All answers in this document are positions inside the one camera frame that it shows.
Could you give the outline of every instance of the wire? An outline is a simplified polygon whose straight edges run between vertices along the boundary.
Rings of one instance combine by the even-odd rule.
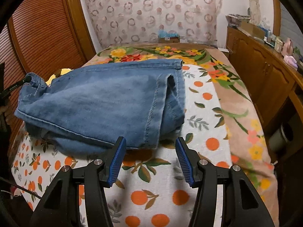
[[[34,192],[32,192],[32,191],[29,191],[29,190],[27,190],[27,189],[25,189],[25,188],[23,188],[23,187],[21,187],[21,186],[15,184],[15,183],[13,183],[13,182],[11,182],[11,181],[9,181],[9,180],[3,178],[3,177],[0,177],[0,180],[3,181],[3,182],[6,182],[6,183],[8,183],[8,184],[10,184],[10,185],[12,185],[12,186],[15,186],[15,187],[18,188],[18,189],[22,189],[23,191],[25,191],[25,192],[27,192],[27,193],[29,193],[29,194],[31,194],[31,195],[37,197],[38,199],[41,199],[41,196],[37,195],[36,193],[34,193]]]

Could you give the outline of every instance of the jeans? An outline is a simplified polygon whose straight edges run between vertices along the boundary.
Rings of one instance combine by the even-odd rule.
[[[30,135],[65,154],[98,154],[124,136],[131,149],[156,149],[160,135],[184,122],[182,61],[110,63],[75,69],[52,81],[34,73],[15,115]]]

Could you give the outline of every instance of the patterned curtain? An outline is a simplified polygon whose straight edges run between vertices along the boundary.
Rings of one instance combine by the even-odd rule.
[[[158,30],[177,32],[181,42],[216,44],[222,0],[85,0],[103,48],[154,43]]]
[[[251,23],[258,25],[261,22],[259,0],[249,0],[249,7],[251,10]]]

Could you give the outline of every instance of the cardboard box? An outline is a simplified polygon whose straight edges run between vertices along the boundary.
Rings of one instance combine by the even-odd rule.
[[[160,44],[179,43],[180,42],[180,37],[163,37],[163,38],[158,38],[158,42]]]
[[[240,28],[244,31],[246,31],[248,34],[250,34],[252,37],[258,37],[260,39],[264,39],[265,37],[265,31],[263,31],[261,28],[257,27],[254,24],[247,23],[246,21],[241,22]]]

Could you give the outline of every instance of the bedsheet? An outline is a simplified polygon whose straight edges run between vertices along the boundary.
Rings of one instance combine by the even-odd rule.
[[[263,131],[245,85],[222,52],[196,44],[144,44],[106,49],[84,66],[156,58],[184,62],[186,112],[181,135],[188,146],[215,165],[241,166],[278,226],[277,181]],[[188,225],[196,190],[184,181],[173,142],[164,140],[160,145],[154,152],[128,152],[117,182],[105,190],[115,226]],[[64,164],[80,167],[94,159],[60,154],[51,144],[31,138],[23,126],[10,158],[16,182],[39,195]],[[82,186],[79,192],[85,226]],[[38,199],[24,192],[23,196],[34,209]],[[214,226],[221,222],[220,187],[217,211]]]

